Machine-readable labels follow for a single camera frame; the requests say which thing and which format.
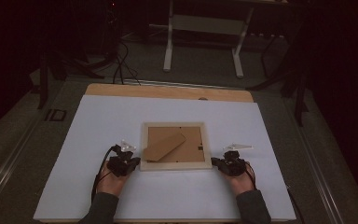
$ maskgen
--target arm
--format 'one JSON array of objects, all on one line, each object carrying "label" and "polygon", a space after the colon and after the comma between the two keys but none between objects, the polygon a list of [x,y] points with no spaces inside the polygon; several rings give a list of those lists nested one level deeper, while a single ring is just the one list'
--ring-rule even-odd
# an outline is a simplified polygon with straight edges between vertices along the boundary
[{"label": "arm", "polygon": [[251,180],[251,178],[255,179],[255,174],[249,164],[246,164],[246,168],[248,174],[243,173],[239,176],[223,174],[236,196],[241,220],[246,224],[270,223],[271,217],[269,216],[269,210],[266,207],[263,195],[260,190],[255,189]]},{"label": "arm", "polygon": [[89,212],[78,223],[101,223],[111,224],[115,215],[118,197],[104,192],[95,194]]},{"label": "arm", "polygon": [[111,224],[113,222],[118,196],[130,175],[116,177],[105,164],[100,176],[94,201],[86,216],[78,222],[79,224]]},{"label": "arm", "polygon": [[238,195],[237,206],[240,209],[241,220],[246,224],[271,223],[269,210],[267,210],[263,195],[258,189],[245,191]]}]

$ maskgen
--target cardboard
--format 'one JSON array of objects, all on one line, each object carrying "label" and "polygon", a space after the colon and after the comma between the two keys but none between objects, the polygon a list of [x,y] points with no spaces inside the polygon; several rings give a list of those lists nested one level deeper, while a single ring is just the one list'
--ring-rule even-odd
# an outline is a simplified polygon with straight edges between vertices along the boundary
[{"label": "cardboard", "polygon": [[176,133],[160,141],[151,144],[144,149],[144,156],[147,161],[159,161],[165,155],[185,142],[186,138],[181,133]]},{"label": "cardboard", "polygon": [[197,162],[205,161],[202,145],[200,127],[149,127],[148,145],[164,141],[169,136],[181,134],[186,140],[159,160],[148,160],[148,162]]}]

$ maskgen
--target black cable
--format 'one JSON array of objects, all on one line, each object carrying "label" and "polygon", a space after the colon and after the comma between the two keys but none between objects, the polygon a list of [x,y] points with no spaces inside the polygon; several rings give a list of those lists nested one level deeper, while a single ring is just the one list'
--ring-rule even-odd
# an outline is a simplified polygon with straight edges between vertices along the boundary
[{"label": "black cable", "polygon": [[127,63],[126,62],[124,62],[124,61],[122,61],[122,64],[124,64],[124,66],[127,68],[127,71],[129,71],[129,73],[131,74],[131,76],[138,82],[138,84],[141,86],[141,82],[139,82],[139,80],[138,80],[138,78],[137,78],[137,76],[138,76],[138,72],[135,70],[135,69],[132,69],[132,68],[130,68],[128,65],[127,65]]},{"label": "black cable", "polygon": [[119,69],[119,72],[120,72],[120,79],[121,79],[121,84],[124,85],[124,78],[123,78],[123,69],[122,69],[122,62],[120,63],[120,69]]},{"label": "black cable", "polygon": [[91,202],[94,201],[94,197],[95,197],[95,193],[96,193],[96,190],[97,190],[97,186],[98,186],[98,183],[104,178],[106,177],[107,175],[104,175],[102,178],[100,178],[100,174],[101,174],[101,171],[103,170],[103,167],[104,167],[104,164],[106,163],[106,159],[107,159],[107,156],[109,155],[109,153],[113,151],[113,148],[110,147],[109,150],[107,150],[105,156],[103,157],[103,162],[101,163],[101,167],[98,171],[98,174],[95,176],[95,179],[94,179],[94,184],[92,185],[92,192],[91,192]]},{"label": "black cable", "polygon": [[[249,173],[248,169],[246,168],[246,165],[248,165],[249,168],[251,168],[251,171],[252,171],[253,175],[251,175]],[[255,171],[254,171],[253,167],[251,166],[251,164],[248,161],[246,161],[246,165],[245,165],[245,173],[251,178],[251,181],[252,181],[252,184],[254,186],[254,189],[257,189],[257,187],[255,186]]]},{"label": "black cable", "polygon": [[115,73],[113,74],[113,84],[115,84],[115,80],[116,80],[116,75],[118,73],[118,71],[120,71],[121,73],[121,61],[120,61],[120,57],[117,57],[117,63],[118,63],[118,67],[116,68]]},{"label": "black cable", "polygon": [[126,54],[125,54],[124,57],[123,57],[123,61],[125,61],[126,58],[127,58],[127,56],[129,56],[129,47],[128,47],[126,44],[124,44],[122,41],[120,41],[119,44],[121,44],[122,46],[124,46],[124,48],[126,49]]},{"label": "black cable", "polygon": [[295,198],[293,197],[289,189],[287,189],[287,192],[289,193],[289,197],[292,200],[293,204],[295,205],[298,215],[300,216],[301,223],[305,224],[304,217],[302,216],[302,213],[300,211],[300,208],[298,207],[298,204],[296,203]]},{"label": "black cable", "polygon": [[110,174],[112,174],[111,171],[110,171],[109,173],[107,173],[106,175],[104,175],[103,177],[101,177],[101,179],[98,181],[98,183],[99,183],[101,180],[103,180],[107,175],[110,175]]}]

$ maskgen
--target white board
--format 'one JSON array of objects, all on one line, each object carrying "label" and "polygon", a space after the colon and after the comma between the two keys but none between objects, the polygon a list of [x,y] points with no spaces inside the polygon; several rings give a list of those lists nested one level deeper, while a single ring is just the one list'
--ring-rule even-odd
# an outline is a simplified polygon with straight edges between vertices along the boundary
[{"label": "white board", "polygon": [[[90,208],[96,172],[108,148],[125,139],[139,148],[144,122],[204,122],[213,157],[232,143],[256,174],[273,219],[296,219],[259,108],[255,103],[83,96],[34,214],[37,220],[81,219]],[[141,172],[120,195],[115,220],[239,219],[234,196],[216,168]]]}]

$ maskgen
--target metal frame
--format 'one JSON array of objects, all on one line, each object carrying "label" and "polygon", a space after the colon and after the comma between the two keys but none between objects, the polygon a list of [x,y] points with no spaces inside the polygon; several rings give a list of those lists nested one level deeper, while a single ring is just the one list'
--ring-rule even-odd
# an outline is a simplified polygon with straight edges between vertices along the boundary
[{"label": "metal frame", "polygon": [[170,0],[170,12],[168,18],[168,41],[163,66],[164,72],[171,71],[173,51],[172,32],[173,29],[177,29],[215,34],[238,35],[239,41],[237,43],[237,47],[232,50],[232,58],[234,61],[236,76],[242,78],[243,71],[241,67],[240,52],[243,40],[246,37],[246,32],[248,31],[249,23],[252,18],[253,12],[254,8],[250,7],[245,21],[176,15],[173,14],[173,0]]}]

